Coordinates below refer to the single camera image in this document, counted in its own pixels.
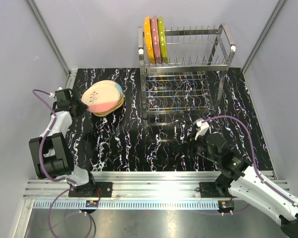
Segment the beige pink leaf plate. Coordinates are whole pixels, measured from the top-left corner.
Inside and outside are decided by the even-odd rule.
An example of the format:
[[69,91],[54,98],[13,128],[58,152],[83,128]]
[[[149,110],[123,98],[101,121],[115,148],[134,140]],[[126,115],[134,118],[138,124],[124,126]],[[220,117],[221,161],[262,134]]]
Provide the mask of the beige pink leaf plate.
[[89,112],[103,113],[115,107],[113,82],[111,80],[99,81],[84,92],[81,101],[88,106]]

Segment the orange dotted scalloped plate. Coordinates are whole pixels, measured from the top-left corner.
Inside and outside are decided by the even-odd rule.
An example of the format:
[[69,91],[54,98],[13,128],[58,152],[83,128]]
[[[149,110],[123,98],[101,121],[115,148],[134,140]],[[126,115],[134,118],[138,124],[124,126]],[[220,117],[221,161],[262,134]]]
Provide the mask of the orange dotted scalloped plate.
[[144,35],[145,35],[145,43],[147,49],[147,56],[149,62],[155,64],[154,52],[152,48],[152,37],[151,37],[151,26],[150,26],[150,17],[147,16],[144,19]]

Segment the pink dotted scalloped plate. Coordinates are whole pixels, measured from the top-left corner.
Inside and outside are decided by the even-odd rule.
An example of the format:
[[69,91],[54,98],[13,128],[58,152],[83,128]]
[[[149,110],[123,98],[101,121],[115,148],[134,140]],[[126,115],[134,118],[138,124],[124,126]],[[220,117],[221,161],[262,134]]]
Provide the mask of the pink dotted scalloped plate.
[[152,47],[153,47],[155,63],[160,64],[162,63],[162,59],[161,59],[161,52],[160,52],[159,32],[158,32],[156,15],[150,20],[150,29],[151,29]]

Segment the yellow-green dotted scalloped plate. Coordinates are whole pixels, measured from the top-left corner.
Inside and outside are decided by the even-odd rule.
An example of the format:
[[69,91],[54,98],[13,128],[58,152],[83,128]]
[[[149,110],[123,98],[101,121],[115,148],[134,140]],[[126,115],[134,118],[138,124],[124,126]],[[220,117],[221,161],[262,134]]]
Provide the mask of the yellow-green dotted scalloped plate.
[[166,36],[164,30],[164,21],[163,17],[160,16],[157,19],[157,27],[158,27],[158,35],[159,35],[159,46],[160,46],[160,54],[163,63],[168,63],[168,53],[167,53],[167,46],[166,46]]

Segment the beige blue leaf plate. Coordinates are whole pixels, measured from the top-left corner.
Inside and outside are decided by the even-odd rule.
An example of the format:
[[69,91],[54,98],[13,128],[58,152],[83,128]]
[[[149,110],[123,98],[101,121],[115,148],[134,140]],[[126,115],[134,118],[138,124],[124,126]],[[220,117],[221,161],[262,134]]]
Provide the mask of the beige blue leaf plate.
[[113,85],[115,87],[113,92],[113,101],[116,103],[115,104],[116,107],[120,107],[124,100],[123,90],[118,83],[113,82]]

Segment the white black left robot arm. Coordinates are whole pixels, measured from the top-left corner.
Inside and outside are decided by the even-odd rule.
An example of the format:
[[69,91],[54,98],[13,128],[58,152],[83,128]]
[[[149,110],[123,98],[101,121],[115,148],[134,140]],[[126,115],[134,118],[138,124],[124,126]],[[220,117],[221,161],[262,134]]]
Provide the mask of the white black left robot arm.
[[99,188],[86,169],[75,165],[65,136],[73,119],[88,109],[72,90],[59,88],[54,93],[34,89],[32,93],[50,110],[50,122],[44,132],[29,141],[29,149],[36,176],[52,182],[64,181],[71,185],[73,192],[91,197]]

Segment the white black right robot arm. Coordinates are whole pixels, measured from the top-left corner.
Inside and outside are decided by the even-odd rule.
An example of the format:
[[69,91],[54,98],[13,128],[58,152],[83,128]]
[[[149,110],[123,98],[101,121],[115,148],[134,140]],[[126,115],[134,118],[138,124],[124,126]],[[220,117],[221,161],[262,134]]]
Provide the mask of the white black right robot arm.
[[221,135],[196,132],[188,139],[188,155],[204,156],[220,171],[210,191],[244,200],[279,224],[286,236],[298,238],[298,197],[268,179],[249,159],[234,153]]

